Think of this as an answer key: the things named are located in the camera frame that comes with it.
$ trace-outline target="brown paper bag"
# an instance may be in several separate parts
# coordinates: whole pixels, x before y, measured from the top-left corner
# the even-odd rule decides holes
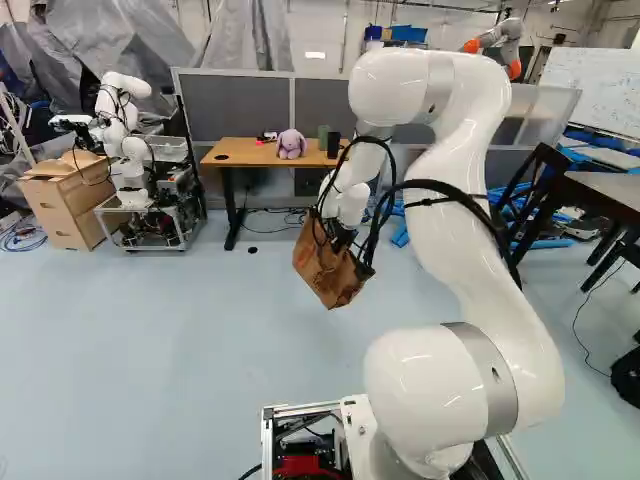
[[[334,252],[330,235],[313,208],[293,249],[293,267],[328,309],[350,303],[375,274],[347,246]]]

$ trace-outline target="red component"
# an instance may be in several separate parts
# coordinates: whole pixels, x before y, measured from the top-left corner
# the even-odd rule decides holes
[[[478,50],[480,50],[480,40],[477,38],[472,38],[464,44],[462,50],[466,53],[478,53]]]
[[[282,466],[273,471],[273,475],[284,478],[302,477],[305,475],[317,475],[342,480],[342,476],[336,472],[326,470],[320,466],[319,458],[315,455],[295,455],[282,458]]]
[[[509,65],[509,80],[515,80],[522,73],[522,64],[520,60],[514,60]]]

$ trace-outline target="black cup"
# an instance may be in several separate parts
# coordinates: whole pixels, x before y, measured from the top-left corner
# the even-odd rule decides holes
[[[329,132],[327,135],[327,158],[338,158],[340,150],[340,132]]]

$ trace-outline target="gray tarp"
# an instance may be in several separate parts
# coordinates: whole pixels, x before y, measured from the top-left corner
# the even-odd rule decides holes
[[[282,0],[222,0],[194,64],[293,71]]]
[[[47,26],[98,78],[109,70],[146,80],[150,100],[143,111],[170,115],[173,105],[161,96],[171,86],[170,67],[188,66],[194,48],[158,0],[49,0]]]
[[[154,95],[136,102],[140,110],[172,113],[173,105],[160,89],[172,85],[170,67],[188,66],[194,49],[163,2],[32,0],[36,4],[46,5],[44,18],[32,8],[26,28],[3,27],[0,38],[3,51],[9,51],[7,61],[27,85],[33,83],[28,68],[33,61],[56,113],[80,110],[82,63],[97,78],[109,70],[143,78]]]

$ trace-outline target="black table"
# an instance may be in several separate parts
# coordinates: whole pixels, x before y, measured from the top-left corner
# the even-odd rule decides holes
[[[640,175],[566,172],[554,183],[540,204],[538,213],[527,226],[513,252],[516,263],[520,262],[531,248],[542,229],[551,220],[553,213],[564,205],[582,207],[614,222],[609,233],[587,260],[589,265],[595,265],[623,231],[635,232],[640,228]]]

